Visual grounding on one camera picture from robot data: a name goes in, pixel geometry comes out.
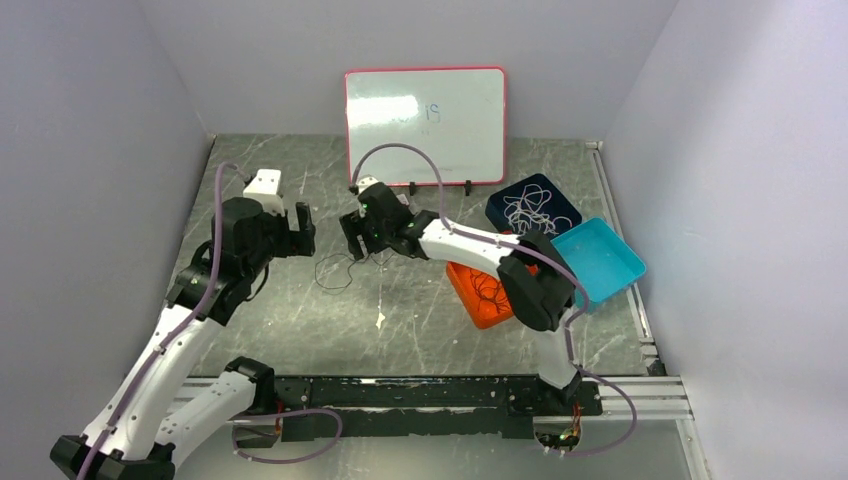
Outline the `dark navy plastic tray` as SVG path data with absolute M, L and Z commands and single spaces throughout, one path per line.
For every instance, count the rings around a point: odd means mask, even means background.
M 555 238 L 583 221 L 577 208 L 542 173 L 491 194 L 485 215 L 497 231 L 522 235 L 537 230 L 548 238 Z

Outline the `orange plastic tray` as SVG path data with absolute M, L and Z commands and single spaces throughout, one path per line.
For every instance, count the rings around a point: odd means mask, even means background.
M 514 316 L 503 285 L 496 277 L 455 262 L 448 262 L 445 272 L 478 329 L 490 329 Z

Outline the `light blue plastic tray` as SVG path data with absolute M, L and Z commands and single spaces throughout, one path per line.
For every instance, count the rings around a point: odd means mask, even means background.
M 632 286 L 647 271 L 644 261 L 599 217 L 555 237 L 552 244 L 586 290 L 589 312 Z

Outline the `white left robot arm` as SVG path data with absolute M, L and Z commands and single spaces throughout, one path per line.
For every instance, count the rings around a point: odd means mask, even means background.
M 114 396 L 79 435 L 62 435 L 51 462 L 69 479 L 171 479 L 212 433 L 241 413 L 277 407 L 271 367 L 239 357 L 212 387 L 167 412 L 193 365 L 252 299 L 275 258 L 310 257 L 315 226 L 308 203 L 291 229 L 281 200 L 233 197 L 214 214 L 210 237 L 174 279 L 154 333 Z

